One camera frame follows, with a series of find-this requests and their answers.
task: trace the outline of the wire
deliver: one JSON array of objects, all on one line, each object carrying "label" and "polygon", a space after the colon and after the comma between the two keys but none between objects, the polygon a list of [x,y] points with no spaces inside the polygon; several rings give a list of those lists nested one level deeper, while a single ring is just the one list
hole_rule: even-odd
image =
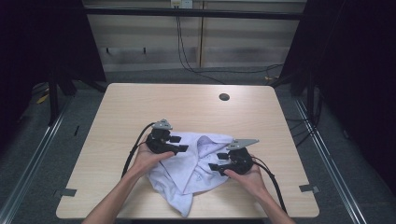
[{"label": "wire", "polygon": [[[298,147],[300,144],[302,144],[309,137],[309,135],[317,129],[318,124],[319,124],[320,115],[321,115],[322,105],[323,105],[323,95],[321,94],[321,92],[319,92],[318,104],[317,104],[317,109],[316,109],[317,111],[316,111],[316,115],[313,117],[313,128],[299,143],[297,143],[295,145],[296,147]],[[293,135],[292,137],[298,136],[304,132],[305,131],[297,133],[297,134]]]},{"label": "wire", "polygon": [[270,178],[271,178],[271,180],[272,180],[272,182],[274,184],[275,190],[276,190],[277,198],[279,199],[280,207],[282,207],[283,211],[285,211],[285,213],[287,214],[288,211],[286,210],[285,203],[283,202],[282,193],[280,192],[280,188],[279,188],[279,185],[277,184],[277,181],[275,179],[275,175],[273,175],[270,172],[270,170],[268,169],[268,167],[265,165],[265,163],[263,161],[262,161],[263,165],[259,164],[256,161],[254,161],[253,163],[258,165],[259,167],[261,167],[270,176]]},{"label": "wire", "polygon": [[287,120],[287,121],[306,121],[308,119],[288,119],[288,118],[285,118],[285,120]]},{"label": "wire", "polygon": [[[182,34],[181,34],[180,17],[176,17],[176,20],[177,20],[177,52],[178,52],[178,58],[179,58],[179,60],[180,60],[180,63],[181,63],[181,65],[184,67],[184,69],[186,69],[186,70],[189,71],[189,72],[194,73],[195,75],[198,75],[198,76],[201,76],[201,77],[206,77],[206,78],[212,79],[212,80],[214,80],[214,81],[216,81],[216,82],[218,82],[218,83],[221,83],[221,84],[223,84],[223,85],[226,85],[224,82],[222,82],[222,81],[220,81],[220,80],[218,80],[218,79],[215,79],[215,78],[213,78],[213,77],[209,77],[209,76],[202,75],[201,73],[196,72],[196,71],[194,71],[194,69],[192,69],[192,67],[191,67],[190,64],[189,64],[189,61],[187,60],[186,51],[184,50],[184,42],[183,42],[183,37],[182,37]],[[184,59],[185,59],[186,64],[187,64],[188,67],[186,67],[186,65],[183,63],[183,60],[181,59],[180,43],[181,43],[181,48],[182,48],[182,51],[183,51]]]},{"label": "wire", "polygon": [[[187,66],[183,63],[182,57],[181,57],[181,52],[180,52],[180,44],[181,44],[181,51],[183,52],[184,55],[184,61],[186,62]],[[279,66],[282,66],[283,63],[279,63],[279,64],[272,64],[267,66],[265,69],[262,70],[257,70],[257,71],[232,71],[232,70],[205,70],[205,71],[196,71],[194,70],[190,64],[189,61],[187,60],[187,55],[186,55],[186,51],[184,49],[184,42],[183,42],[183,37],[182,37],[182,33],[181,33],[181,22],[180,22],[180,17],[177,17],[177,51],[178,51],[178,58],[180,60],[181,65],[183,66],[184,69],[186,69],[189,72],[193,72],[194,74],[201,76],[201,77],[207,77],[210,78],[214,81],[217,81],[218,83],[221,83],[223,85],[226,85],[226,83],[224,83],[223,81],[220,81],[218,79],[215,79],[213,77],[210,76],[205,76],[203,75],[203,73],[236,73],[236,74],[254,74],[254,73],[263,73],[265,72],[267,74],[267,82],[265,83],[265,85],[269,84],[269,74],[268,71],[275,69]]]},{"label": "wire", "polygon": [[300,123],[298,123],[298,124],[294,125],[293,127],[289,128],[289,130],[291,131],[291,130],[297,128],[298,126],[302,125],[303,123],[304,123],[304,122],[301,121]]},{"label": "wire", "polygon": [[251,157],[252,159],[255,159],[255,160],[258,160],[258,161],[260,161],[261,163],[262,163],[262,165],[264,165],[265,166],[265,168],[268,170],[268,171],[270,171],[270,168],[268,168],[268,166],[267,166],[267,164],[265,164],[265,162],[264,161],[262,161],[262,160],[260,160],[259,158],[257,158],[257,157]]},{"label": "wire", "polygon": [[151,122],[148,126],[146,126],[146,128],[144,128],[143,131],[139,134],[139,137],[137,137],[136,142],[134,143],[134,146],[132,147],[132,150],[129,152],[129,156],[128,156],[128,158],[126,159],[124,168],[123,168],[123,170],[122,170],[121,178],[122,178],[122,177],[126,174],[126,172],[128,171],[129,164],[131,163],[132,157],[134,156],[134,153],[136,152],[137,148],[138,148],[141,144],[144,143],[144,142],[143,142],[143,143],[140,143],[140,144],[139,144],[140,138],[142,138],[143,133],[145,133],[145,131],[146,131],[149,127],[151,127],[153,124],[154,124],[154,122]]}]

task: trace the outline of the round hole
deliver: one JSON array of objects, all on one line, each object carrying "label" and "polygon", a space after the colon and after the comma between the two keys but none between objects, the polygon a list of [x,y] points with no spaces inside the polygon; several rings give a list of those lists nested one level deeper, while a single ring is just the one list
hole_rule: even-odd
[{"label": "round hole", "polygon": [[228,101],[228,100],[230,100],[230,95],[227,94],[227,93],[222,93],[222,94],[219,95],[219,98],[222,101]]}]

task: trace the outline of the metal gripper jaw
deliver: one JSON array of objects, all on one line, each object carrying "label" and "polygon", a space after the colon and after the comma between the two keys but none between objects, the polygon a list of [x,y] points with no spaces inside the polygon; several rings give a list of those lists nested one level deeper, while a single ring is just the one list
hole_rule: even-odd
[{"label": "metal gripper jaw", "polygon": [[210,170],[219,171],[221,175],[225,175],[224,171],[229,169],[233,170],[239,175],[244,175],[253,166],[253,159],[246,146],[250,146],[259,142],[258,139],[234,139],[227,149],[230,150],[228,153],[218,153],[219,160],[230,161],[228,164],[218,165],[209,163]]},{"label": "metal gripper jaw", "polygon": [[155,122],[152,126],[153,129],[172,130],[172,125],[166,119]]},{"label": "metal gripper jaw", "polygon": [[170,135],[169,130],[172,129],[172,126],[166,119],[162,119],[154,123],[152,125],[151,133],[148,135],[146,140],[148,148],[156,154],[173,151],[176,155],[178,152],[185,152],[189,146],[174,146],[166,143],[167,141],[170,143],[179,143],[181,140],[181,137],[179,136]]}]

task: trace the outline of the metal rail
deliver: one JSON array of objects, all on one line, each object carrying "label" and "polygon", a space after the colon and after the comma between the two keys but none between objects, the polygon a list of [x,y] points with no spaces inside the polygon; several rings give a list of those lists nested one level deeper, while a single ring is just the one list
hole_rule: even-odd
[{"label": "metal rail", "polygon": [[323,160],[323,163],[329,172],[330,177],[332,178],[332,182],[337,188],[338,193],[340,194],[341,200],[343,201],[346,210],[348,211],[350,217],[352,218],[353,223],[355,224],[366,224],[366,220],[364,218],[363,213],[355,200],[355,197],[352,195],[347,183],[344,178],[341,176],[334,160],[332,159],[332,155],[327,149],[326,145],[323,142],[319,132],[316,128],[313,127],[311,122],[308,120],[308,115],[306,114],[306,108],[304,103],[301,100],[296,100],[297,108],[300,112],[300,115],[303,119],[305,119],[305,126],[308,131],[311,133],[312,140],[317,147],[318,153]]},{"label": "metal rail", "polygon": [[155,7],[29,7],[29,11],[38,13],[85,13],[91,15],[125,15],[125,16],[167,16],[167,17],[205,17],[205,18],[240,18],[261,20],[299,21],[323,17],[323,15],[306,15],[304,13],[236,11],[188,8]]},{"label": "metal rail", "polygon": [[49,126],[43,138],[41,139],[40,144],[35,150],[35,154],[30,160],[29,164],[26,166],[23,174],[21,175],[20,180],[17,183],[17,186],[12,190],[11,194],[8,196],[3,208],[0,211],[0,223],[8,224],[11,223],[12,219],[15,217],[18,208],[21,205],[21,202],[26,195],[27,190],[29,189],[35,174],[40,167],[41,162],[43,161],[49,147],[52,142],[53,137],[58,132],[58,129],[64,119],[64,112],[67,107],[69,107],[72,97],[68,97],[66,103],[64,105],[63,110],[61,111],[59,117],[55,120],[52,126]]}]

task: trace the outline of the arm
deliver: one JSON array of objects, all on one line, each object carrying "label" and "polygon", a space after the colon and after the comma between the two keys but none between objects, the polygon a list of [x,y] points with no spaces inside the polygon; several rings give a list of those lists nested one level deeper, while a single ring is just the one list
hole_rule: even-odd
[{"label": "arm", "polygon": [[272,223],[295,223],[268,192],[262,181],[262,173],[259,166],[253,165],[251,170],[244,175],[239,175],[232,170],[225,170],[224,174],[239,182],[256,199]]},{"label": "arm", "polygon": [[137,180],[159,161],[174,155],[173,152],[154,154],[146,144],[142,144],[137,151],[132,167],[116,187],[93,208],[83,223],[113,223]]}]

